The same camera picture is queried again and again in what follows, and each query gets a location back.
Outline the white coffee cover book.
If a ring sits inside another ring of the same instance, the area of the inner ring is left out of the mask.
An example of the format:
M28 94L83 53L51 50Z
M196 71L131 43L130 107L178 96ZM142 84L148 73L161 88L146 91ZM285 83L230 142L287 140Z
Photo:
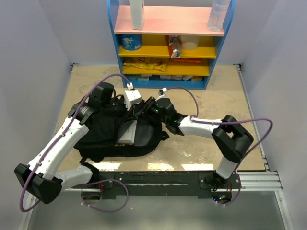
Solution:
M134 144L135 133L137 127L137 120L132 120L124 123L119 131L117 137L117 144Z

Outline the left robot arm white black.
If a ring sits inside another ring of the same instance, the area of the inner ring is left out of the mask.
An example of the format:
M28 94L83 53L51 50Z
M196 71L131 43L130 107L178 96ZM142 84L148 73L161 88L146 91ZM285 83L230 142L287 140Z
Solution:
M62 172L58 172L58 168L70 150L89 132L93 117L111 102L113 93L114 86L110 83L96 85L72 107L62 127L45 148L28 164L16 166L14 173L23 188L22 194L29 192L49 204L67 188L80 184L94 188L99 184L98 174L87 166Z

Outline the black backpack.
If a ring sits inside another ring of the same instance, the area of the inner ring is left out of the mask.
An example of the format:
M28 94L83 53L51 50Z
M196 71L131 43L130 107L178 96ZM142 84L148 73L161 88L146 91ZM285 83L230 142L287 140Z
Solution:
M94 114L85 123L88 133L74 145L83 158L100 162L109 157L141 157L169 138L157 120L136 118L127 111L122 95L101 101L89 99L85 106Z

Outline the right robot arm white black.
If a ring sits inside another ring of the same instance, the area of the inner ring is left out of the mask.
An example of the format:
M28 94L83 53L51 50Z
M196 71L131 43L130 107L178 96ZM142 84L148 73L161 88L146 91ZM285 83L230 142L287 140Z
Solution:
M151 97L145 102L142 115L165 124L174 135L193 135L213 139L223 157L214 173L214 184L225 188L231 174L241 163L254 138L236 120L227 115L223 119L206 120L178 113L169 98Z

